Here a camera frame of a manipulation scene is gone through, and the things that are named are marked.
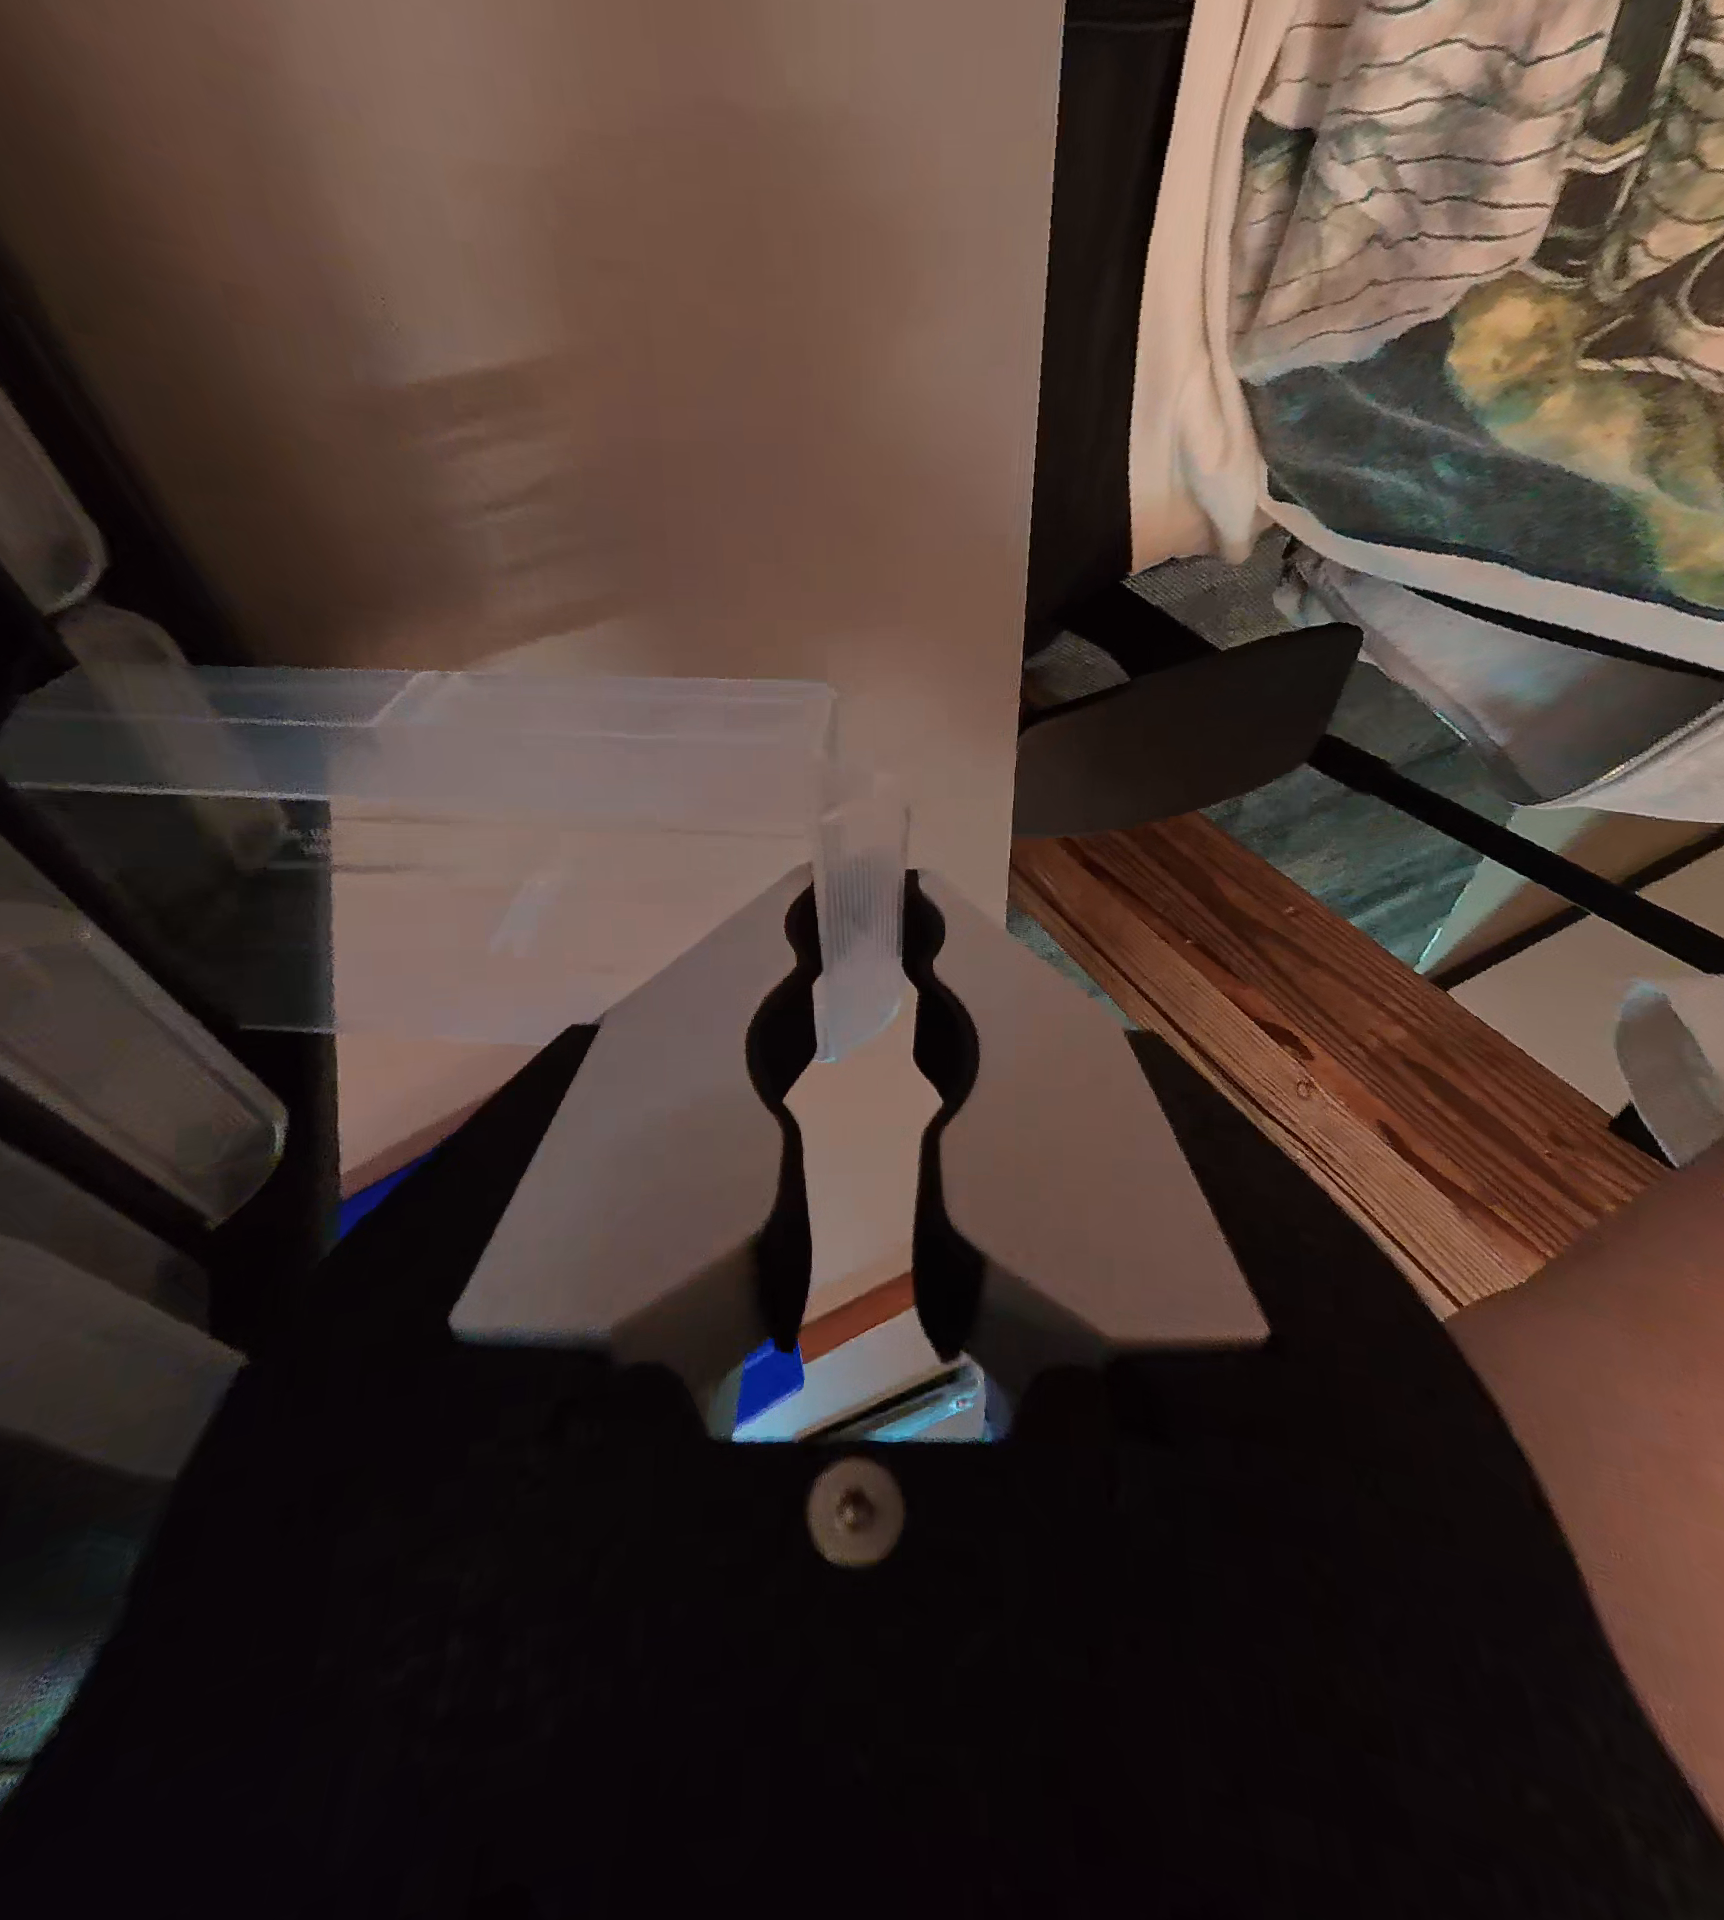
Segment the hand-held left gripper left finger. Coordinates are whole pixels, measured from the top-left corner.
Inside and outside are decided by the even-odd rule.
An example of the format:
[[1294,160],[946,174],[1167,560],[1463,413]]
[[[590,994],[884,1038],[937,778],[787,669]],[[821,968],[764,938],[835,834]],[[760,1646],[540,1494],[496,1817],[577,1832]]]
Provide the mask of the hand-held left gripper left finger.
[[615,1003],[447,1315],[464,1343],[739,1362],[768,1340],[755,1239],[784,1132],[747,1035],[796,968],[781,876]]

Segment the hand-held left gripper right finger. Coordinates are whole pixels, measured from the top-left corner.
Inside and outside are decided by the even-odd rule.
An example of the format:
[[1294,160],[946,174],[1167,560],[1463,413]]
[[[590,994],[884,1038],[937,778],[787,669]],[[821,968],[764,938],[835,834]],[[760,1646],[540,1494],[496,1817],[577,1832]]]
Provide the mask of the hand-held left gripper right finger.
[[1267,1322],[1129,1032],[937,874],[903,878],[922,1334],[982,1370],[1252,1349]]

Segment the blue storage bin white label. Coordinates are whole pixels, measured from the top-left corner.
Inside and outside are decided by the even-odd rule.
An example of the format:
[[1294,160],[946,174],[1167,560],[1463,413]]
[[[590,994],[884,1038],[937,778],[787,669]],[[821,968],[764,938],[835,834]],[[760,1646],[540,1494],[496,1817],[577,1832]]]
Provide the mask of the blue storage bin white label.
[[[435,1151],[428,1148],[396,1168],[372,1177],[366,1184],[348,1188],[336,1212],[334,1239],[345,1239],[402,1183],[431,1160],[433,1154]],[[741,1432],[760,1416],[777,1408],[777,1404],[797,1397],[804,1381],[806,1367],[797,1353],[785,1353],[772,1343],[764,1343],[739,1362],[731,1379],[722,1382],[709,1410],[709,1428],[723,1436]]]

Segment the clear plastic drawer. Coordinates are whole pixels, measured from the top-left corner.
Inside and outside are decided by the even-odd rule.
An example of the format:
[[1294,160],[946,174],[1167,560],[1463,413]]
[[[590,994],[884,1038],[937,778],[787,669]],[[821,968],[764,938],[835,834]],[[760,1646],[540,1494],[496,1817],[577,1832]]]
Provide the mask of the clear plastic drawer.
[[775,681],[76,669],[0,735],[242,1029],[545,1044],[802,896],[816,1057],[897,1015],[906,811]]

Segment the person's right forearm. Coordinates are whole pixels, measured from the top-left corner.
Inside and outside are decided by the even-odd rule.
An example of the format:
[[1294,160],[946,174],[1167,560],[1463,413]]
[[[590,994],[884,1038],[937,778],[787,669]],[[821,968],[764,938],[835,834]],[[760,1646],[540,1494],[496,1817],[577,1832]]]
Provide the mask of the person's right forearm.
[[1448,1334],[1724,1830],[1724,1138]]

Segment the set of frosted cabinet drawers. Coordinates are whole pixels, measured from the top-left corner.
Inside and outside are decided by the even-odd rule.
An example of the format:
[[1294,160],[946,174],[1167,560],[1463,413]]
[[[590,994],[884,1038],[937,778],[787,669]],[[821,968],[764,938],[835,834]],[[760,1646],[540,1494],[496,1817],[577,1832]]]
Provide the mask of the set of frosted cabinet drawers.
[[[0,741],[72,675],[112,701],[134,676],[186,688],[192,666],[147,613],[172,580],[109,555],[66,469],[0,383]],[[172,1251],[169,1300],[253,1347],[276,1291],[322,1236],[322,1063],[256,1044],[167,941],[164,900],[89,858],[108,804],[37,794],[0,770],[0,1147],[9,1222],[33,1183],[63,1184]]]

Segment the printed white shirt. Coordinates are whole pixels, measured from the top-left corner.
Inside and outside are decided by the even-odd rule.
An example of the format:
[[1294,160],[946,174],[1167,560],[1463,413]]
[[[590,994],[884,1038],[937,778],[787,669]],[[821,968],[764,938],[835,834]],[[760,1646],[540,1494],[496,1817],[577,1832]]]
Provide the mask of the printed white shirt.
[[1521,804],[1724,825],[1724,3],[1202,4],[1125,479]]

